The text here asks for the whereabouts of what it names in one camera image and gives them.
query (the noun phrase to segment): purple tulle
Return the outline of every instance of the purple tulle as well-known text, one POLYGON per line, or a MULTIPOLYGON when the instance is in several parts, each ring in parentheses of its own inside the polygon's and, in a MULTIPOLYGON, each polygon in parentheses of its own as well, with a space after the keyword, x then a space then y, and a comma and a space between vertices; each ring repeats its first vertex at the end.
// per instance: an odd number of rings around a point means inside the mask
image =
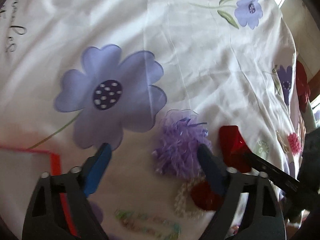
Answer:
POLYGON ((160 122, 163 133, 161 147, 152 153, 156 172, 181 179, 198 177, 201 174, 198 145, 205 144, 212 150, 211 142, 206 138, 206 124, 198 123, 197 114, 192 110, 170 110, 160 122))

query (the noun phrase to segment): pearl bead necklace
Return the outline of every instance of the pearl bead necklace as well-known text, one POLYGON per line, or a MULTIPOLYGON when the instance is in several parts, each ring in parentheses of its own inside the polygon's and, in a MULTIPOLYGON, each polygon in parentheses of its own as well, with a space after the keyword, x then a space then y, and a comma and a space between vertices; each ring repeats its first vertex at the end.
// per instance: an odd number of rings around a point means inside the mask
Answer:
POLYGON ((288 154, 290 152, 290 150, 289 150, 288 146, 284 144, 284 141, 278 131, 276 131, 276 135, 277 135, 277 138, 278 138, 278 141, 281 145, 282 150, 284 151, 284 153, 288 154))
POLYGON ((190 194, 192 188, 203 181, 204 178, 204 176, 193 178, 191 181, 184 182, 181 185, 174 202, 174 212, 178 217, 198 219, 203 216, 204 212, 198 207, 195 211, 186 211, 186 208, 187 196, 190 194))

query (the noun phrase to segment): pink pom-pom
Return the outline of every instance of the pink pom-pom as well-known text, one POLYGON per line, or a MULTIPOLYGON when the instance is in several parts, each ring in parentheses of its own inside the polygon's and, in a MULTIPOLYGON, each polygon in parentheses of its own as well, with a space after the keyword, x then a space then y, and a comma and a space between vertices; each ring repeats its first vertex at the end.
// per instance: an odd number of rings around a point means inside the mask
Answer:
POLYGON ((288 141, 289 141, 289 144, 290 144, 290 148, 291 148, 291 151, 292 151, 292 154, 293 155, 296 155, 298 153, 301 152, 301 143, 299 141, 299 137, 296 133, 291 133, 289 136, 288 136, 288 141))

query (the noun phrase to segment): green stem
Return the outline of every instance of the green stem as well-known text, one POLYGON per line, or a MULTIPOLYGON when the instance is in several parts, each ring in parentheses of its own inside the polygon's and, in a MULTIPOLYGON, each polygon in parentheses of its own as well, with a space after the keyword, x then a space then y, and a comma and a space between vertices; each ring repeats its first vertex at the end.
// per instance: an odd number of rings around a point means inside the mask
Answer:
POLYGON ((193 6, 197 6, 200 8, 207 8, 207 9, 220 9, 220 8, 225 8, 225 7, 230 7, 230 8, 237 8, 234 5, 221 5, 221 6, 205 6, 205 5, 200 5, 200 4, 196 4, 196 3, 190 3, 193 6))
POLYGON ((36 143, 35 145, 31 146, 30 148, 28 148, 28 150, 31 150, 31 149, 34 149, 34 148, 38 147, 40 144, 43 144, 44 142, 46 142, 47 140, 49 140, 50 138, 52 138, 56 134, 60 133, 62 130, 67 128, 69 125, 71 125, 77 119, 77 117, 79 116, 80 113, 78 113, 74 118, 72 118, 66 125, 61 127, 59 130, 57 130, 53 134, 49 135, 47 138, 43 139, 42 141, 40 141, 40 142, 36 143))

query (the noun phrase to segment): red object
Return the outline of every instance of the red object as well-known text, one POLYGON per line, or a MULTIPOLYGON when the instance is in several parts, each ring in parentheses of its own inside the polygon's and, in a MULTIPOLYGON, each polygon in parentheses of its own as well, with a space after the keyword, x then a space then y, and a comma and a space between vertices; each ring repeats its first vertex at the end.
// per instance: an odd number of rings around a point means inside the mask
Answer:
POLYGON ((302 112, 305 112, 307 109, 307 102, 310 96, 310 87, 308 85, 307 74, 304 70, 304 66, 298 60, 296 70, 296 85, 299 99, 299 108, 302 112))
POLYGON ((236 125, 222 126, 219 130, 220 147, 223 161, 229 167, 234 167, 241 173, 251 171, 251 166, 243 157, 245 152, 250 151, 242 138, 236 125))
MULTIPOLYGON (((25 153, 34 153, 34 154, 47 154, 49 155, 50 158, 50 173, 52 176, 55 175, 61 175, 61 161, 60 161, 60 155, 56 153, 52 153, 49 151, 42 151, 42 150, 29 150, 29 149, 21 149, 21 148, 7 148, 7 147, 0 147, 5 150, 12 150, 12 151, 17 151, 17 152, 25 152, 25 153)), ((66 222, 68 224, 70 233, 74 236, 77 236, 77 231, 76 231, 76 226, 73 223, 72 217, 71 217, 71 212, 70 208, 68 205, 68 200, 66 197, 66 194, 61 193, 60 194, 60 200, 61 200, 61 205, 62 209, 66 218, 66 222)))
POLYGON ((190 195, 195 205, 203 210, 217 211, 223 203, 223 198, 211 191, 207 181, 195 185, 190 195))

